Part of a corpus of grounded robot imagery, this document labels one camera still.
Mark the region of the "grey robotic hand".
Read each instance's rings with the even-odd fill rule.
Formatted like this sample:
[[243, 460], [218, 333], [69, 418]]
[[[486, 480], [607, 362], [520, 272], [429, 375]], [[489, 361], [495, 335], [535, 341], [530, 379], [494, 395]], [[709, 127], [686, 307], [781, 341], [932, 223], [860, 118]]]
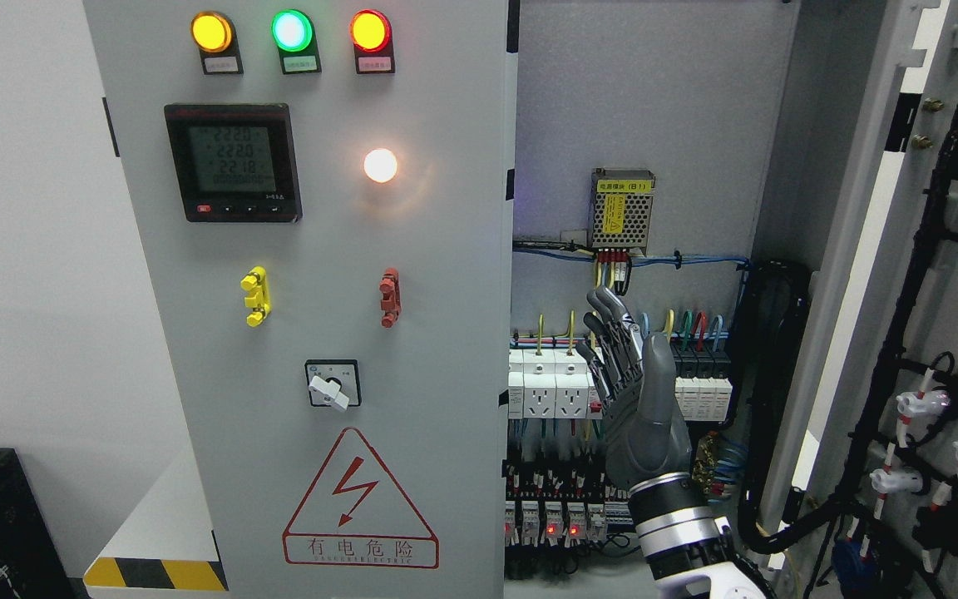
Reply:
[[602, 402], [607, 478], [620, 489], [668, 473], [686, 473], [691, 441], [675, 397], [675, 358], [661, 334], [644, 338], [608, 288], [588, 293], [593, 314], [583, 318], [601, 353], [578, 348]]

